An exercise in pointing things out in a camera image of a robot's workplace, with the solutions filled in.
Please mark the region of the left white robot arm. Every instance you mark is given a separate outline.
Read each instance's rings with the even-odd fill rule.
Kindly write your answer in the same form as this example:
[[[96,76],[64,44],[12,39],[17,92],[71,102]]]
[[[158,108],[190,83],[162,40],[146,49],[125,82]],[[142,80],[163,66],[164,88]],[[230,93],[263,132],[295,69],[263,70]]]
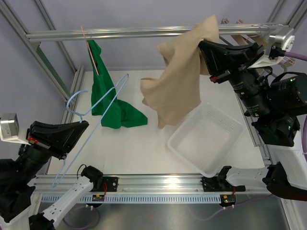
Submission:
[[[1,118],[0,139],[20,144],[17,159],[0,161],[1,229],[54,230],[75,204],[102,188],[103,173],[93,166],[74,179],[39,175],[51,158],[66,159],[88,125],[87,121],[59,125],[35,121],[20,129],[17,120]]]

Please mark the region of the beige t shirt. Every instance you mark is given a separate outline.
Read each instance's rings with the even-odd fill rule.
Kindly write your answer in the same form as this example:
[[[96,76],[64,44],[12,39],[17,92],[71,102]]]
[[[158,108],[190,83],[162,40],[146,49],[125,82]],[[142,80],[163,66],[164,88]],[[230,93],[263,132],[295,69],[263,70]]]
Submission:
[[[201,56],[201,41],[219,41],[215,15],[197,23],[193,28],[161,43],[158,51],[166,69],[157,78],[142,78],[143,104],[157,113],[158,128],[178,125],[185,116],[200,105],[200,76],[208,75]]]

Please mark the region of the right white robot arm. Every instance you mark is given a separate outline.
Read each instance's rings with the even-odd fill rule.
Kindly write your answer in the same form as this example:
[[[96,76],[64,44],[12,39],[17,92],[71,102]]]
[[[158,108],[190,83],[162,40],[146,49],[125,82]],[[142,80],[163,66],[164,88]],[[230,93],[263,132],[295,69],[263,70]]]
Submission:
[[[272,71],[287,55],[285,46],[266,51],[258,43],[230,46],[202,40],[199,49],[211,82],[231,84],[246,108],[245,116],[255,118],[252,126],[278,157],[276,164],[263,168],[224,166],[218,175],[202,178],[203,188],[235,193],[262,187],[279,198],[306,201],[307,128],[298,121],[307,112],[306,74],[284,72],[268,81],[258,73]]]

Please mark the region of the pink wire hanger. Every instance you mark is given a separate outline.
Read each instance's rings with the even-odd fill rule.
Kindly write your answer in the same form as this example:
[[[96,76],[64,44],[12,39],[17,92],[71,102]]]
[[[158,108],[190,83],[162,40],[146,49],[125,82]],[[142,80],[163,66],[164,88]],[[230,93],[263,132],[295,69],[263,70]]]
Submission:
[[[90,45],[89,45],[89,43],[88,43],[88,40],[87,40],[87,38],[86,38],[84,29],[83,29],[82,26],[81,26],[81,31],[82,31],[83,38],[84,38],[84,40],[85,40],[85,42],[86,42],[87,49],[88,49],[88,51],[89,51],[89,54],[90,54],[90,57],[91,57],[91,61],[92,61],[92,64],[94,65],[94,69],[95,69],[95,71],[96,71],[96,74],[99,75],[99,72],[98,72],[98,69],[97,69],[97,66],[96,66],[96,63],[95,63],[95,60],[94,60],[94,56],[93,56],[91,47],[90,47]]]

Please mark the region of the green t shirt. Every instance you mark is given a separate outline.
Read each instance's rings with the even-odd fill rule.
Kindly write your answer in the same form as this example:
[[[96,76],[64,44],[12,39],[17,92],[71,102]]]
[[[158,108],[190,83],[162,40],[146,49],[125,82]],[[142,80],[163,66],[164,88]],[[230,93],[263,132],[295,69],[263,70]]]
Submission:
[[[148,124],[148,118],[126,101],[117,98],[119,88],[115,87],[101,58],[102,49],[94,41],[88,41],[99,72],[93,67],[93,85],[91,94],[92,115],[102,116],[101,126],[112,129],[121,127],[139,127]]]

